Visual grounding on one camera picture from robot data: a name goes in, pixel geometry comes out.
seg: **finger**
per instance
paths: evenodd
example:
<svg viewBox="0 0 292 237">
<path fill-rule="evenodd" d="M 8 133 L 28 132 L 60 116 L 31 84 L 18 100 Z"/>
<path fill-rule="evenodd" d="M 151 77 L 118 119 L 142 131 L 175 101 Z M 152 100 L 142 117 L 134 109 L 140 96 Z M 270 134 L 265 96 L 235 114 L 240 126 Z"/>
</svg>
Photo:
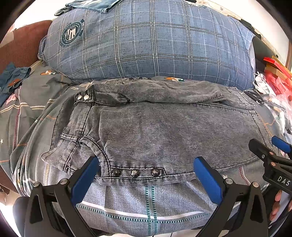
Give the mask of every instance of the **finger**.
<svg viewBox="0 0 292 237">
<path fill-rule="evenodd" d="M 281 200 L 282 190 L 279 190 L 275 196 L 275 201 L 279 202 Z"/>
<path fill-rule="evenodd" d="M 288 206 L 288 211 L 292 210 L 292 201 L 290 201 L 289 206 Z"/>
<path fill-rule="evenodd" d="M 272 213 L 270 214 L 270 221 L 273 221 L 276 218 L 276 215 L 272 215 Z"/>
<path fill-rule="evenodd" d="M 276 215 L 277 212 L 279 211 L 279 209 L 280 209 L 280 203 L 279 202 L 275 202 L 273 204 L 272 215 Z"/>
</svg>

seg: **plastic bag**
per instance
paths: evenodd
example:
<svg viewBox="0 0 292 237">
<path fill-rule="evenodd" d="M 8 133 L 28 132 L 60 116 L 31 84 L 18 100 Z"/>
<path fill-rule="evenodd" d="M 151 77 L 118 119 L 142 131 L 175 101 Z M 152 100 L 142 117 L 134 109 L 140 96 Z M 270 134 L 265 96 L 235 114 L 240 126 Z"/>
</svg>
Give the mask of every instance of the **plastic bag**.
<svg viewBox="0 0 292 237">
<path fill-rule="evenodd" d="M 279 125 L 281 134 L 284 134 L 286 128 L 291 129 L 292 107 L 286 96 L 265 94 L 262 95 L 262 98 L 265 100 L 265 105 L 269 108 Z"/>
</svg>

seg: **blue plaid fabric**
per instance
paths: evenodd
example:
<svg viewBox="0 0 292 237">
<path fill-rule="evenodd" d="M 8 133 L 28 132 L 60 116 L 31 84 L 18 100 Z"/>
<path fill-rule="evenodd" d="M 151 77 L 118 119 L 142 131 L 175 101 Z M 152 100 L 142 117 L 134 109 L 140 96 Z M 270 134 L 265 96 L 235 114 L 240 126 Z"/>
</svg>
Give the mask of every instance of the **blue plaid fabric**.
<svg viewBox="0 0 292 237">
<path fill-rule="evenodd" d="M 76 8 L 55 19 L 39 58 L 78 84 L 173 76 L 245 90 L 254 80 L 253 36 L 239 21 L 184 0 L 123 0 L 107 14 Z"/>
</svg>

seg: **metal button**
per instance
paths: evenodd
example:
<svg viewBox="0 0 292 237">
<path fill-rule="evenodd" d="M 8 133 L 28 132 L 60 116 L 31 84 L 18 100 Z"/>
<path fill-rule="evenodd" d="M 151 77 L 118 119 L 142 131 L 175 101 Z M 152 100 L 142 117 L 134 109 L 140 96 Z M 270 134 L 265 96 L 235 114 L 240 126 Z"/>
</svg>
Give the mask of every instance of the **metal button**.
<svg viewBox="0 0 292 237">
<path fill-rule="evenodd" d="M 114 177 L 119 177 L 121 175 L 121 170 L 120 169 L 113 169 L 112 170 L 112 175 Z"/>
<path fill-rule="evenodd" d="M 137 178 L 139 176 L 140 172 L 139 170 L 132 170 L 131 171 L 131 176 L 134 178 Z"/>
<path fill-rule="evenodd" d="M 157 168 L 152 169 L 152 170 L 151 170 L 151 175 L 152 175 L 153 177 L 157 177 L 157 176 L 159 176 L 159 175 L 160 175 L 160 170 L 157 169 Z"/>
<path fill-rule="evenodd" d="M 225 179 L 225 182 L 226 182 L 227 184 L 233 184 L 233 180 L 230 179 L 230 178 Z"/>
<path fill-rule="evenodd" d="M 68 179 L 64 178 L 60 180 L 60 184 L 66 184 L 68 182 Z"/>
<path fill-rule="evenodd" d="M 33 186 L 36 188 L 36 187 L 40 186 L 40 184 L 41 184 L 40 182 L 36 181 L 36 182 L 33 183 Z"/>
<path fill-rule="evenodd" d="M 257 182 L 253 182 L 253 186 L 254 186 L 255 188 L 258 188 L 258 187 L 259 187 L 259 184 L 258 184 Z"/>
</svg>

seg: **leather patch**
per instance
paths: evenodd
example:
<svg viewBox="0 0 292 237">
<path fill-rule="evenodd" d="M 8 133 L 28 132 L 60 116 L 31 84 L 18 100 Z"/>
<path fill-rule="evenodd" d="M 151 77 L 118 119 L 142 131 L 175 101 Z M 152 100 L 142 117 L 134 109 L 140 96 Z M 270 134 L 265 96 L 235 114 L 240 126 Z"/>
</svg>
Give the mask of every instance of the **leather patch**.
<svg viewBox="0 0 292 237">
<path fill-rule="evenodd" d="M 15 83 L 21 81 L 19 78 L 15 79 L 14 81 L 12 81 L 11 83 L 8 84 L 8 86 L 13 86 Z"/>
</svg>

